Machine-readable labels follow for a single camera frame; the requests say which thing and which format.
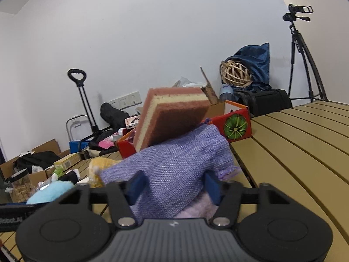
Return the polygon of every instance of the tripod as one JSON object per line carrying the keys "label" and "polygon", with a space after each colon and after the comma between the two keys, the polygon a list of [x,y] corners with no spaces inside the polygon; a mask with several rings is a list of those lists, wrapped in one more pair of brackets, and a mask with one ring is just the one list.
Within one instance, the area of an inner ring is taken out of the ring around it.
{"label": "tripod", "polygon": [[[290,5],[289,9],[290,9],[290,11],[291,10],[293,10],[293,11],[291,11],[291,13],[285,14],[283,17],[284,21],[291,22],[290,30],[291,30],[291,34],[292,34],[291,74],[290,74],[290,84],[289,84],[289,88],[288,88],[288,95],[290,96],[290,94],[291,94],[291,86],[292,86],[292,80],[293,80],[293,69],[294,69],[294,56],[295,56],[295,48],[297,46],[297,50],[302,55],[303,62],[304,62],[304,67],[305,67],[305,72],[306,72],[308,87],[309,87],[309,96],[308,97],[291,98],[291,100],[310,99],[311,102],[313,102],[314,100],[328,101],[326,93],[325,93],[325,89],[324,89],[323,84],[322,84],[322,80],[321,80],[319,71],[315,65],[314,59],[311,56],[310,51],[309,51],[307,45],[305,44],[305,41],[304,41],[302,35],[300,34],[300,32],[296,29],[296,26],[294,25],[294,21],[297,18],[305,20],[307,22],[310,22],[310,18],[309,17],[297,17],[296,12],[305,12],[305,11],[300,11],[301,6],[293,6],[292,5],[292,7]],[[315,81],[316,81],[316,84],[317,84],[317,87],[319,90],[319,93],[317,95],[314,95],[314,92],[312,90],[312,85],[311,85],[309,69],[308,69],[308,64],[307,64],[306,58],[308,59],[308,61],[310,63],[310,66],[312,68],[312,71],[313,71],[313,74],[315,77]]]}

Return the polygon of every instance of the rattan ball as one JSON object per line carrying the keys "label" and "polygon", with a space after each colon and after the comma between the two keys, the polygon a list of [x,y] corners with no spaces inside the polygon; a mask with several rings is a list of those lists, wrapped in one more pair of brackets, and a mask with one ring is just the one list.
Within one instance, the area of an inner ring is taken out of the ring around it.
{"label": "rattan ball", "polygon": [[249,70],[239,61],[222,61],[220,71],[222,80],[226,84],[245,88],[252,83]]}

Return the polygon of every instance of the watermelon picture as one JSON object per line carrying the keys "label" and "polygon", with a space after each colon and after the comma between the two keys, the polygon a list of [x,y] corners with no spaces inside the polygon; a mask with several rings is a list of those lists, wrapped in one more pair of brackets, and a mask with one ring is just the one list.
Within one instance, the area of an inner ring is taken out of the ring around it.
{"label": "watermelon picture", "polygon": [[246,118],[240,114],[233,114],[226,119],[224,124],[224,133],[226,138],[231,140],[237,140],[245,135],[247,131]]}

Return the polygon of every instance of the yellow box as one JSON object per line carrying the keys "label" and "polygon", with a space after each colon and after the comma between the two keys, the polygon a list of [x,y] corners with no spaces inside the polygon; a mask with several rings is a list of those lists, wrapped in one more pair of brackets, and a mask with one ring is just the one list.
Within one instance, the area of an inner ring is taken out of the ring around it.
{"label": "yellow box", "polygon": [[69,169],[74,164],[77,164],[79,161],[81,161],[81,157],[79,153],[69,154],[65,156],[64,158],[60,159],[59,161],[56,161],[54,163],[56,168],[63,168],[63,170]]}

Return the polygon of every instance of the purple fabric pouch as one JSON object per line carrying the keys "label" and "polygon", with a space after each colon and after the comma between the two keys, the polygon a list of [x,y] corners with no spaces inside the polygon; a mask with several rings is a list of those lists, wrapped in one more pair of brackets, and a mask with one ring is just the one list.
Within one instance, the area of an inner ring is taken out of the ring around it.
{"label": "purple fabric pouch", "polygon": [[128,180],[138,170],[149,179],[132,206],[138,221],[143,218],[173,218],[199,194],[205,171],[222,179],[240,172],[234,166],[226,139],[215,125],[201,124],[193,131],[148,147],[101,172],[105,184]]}

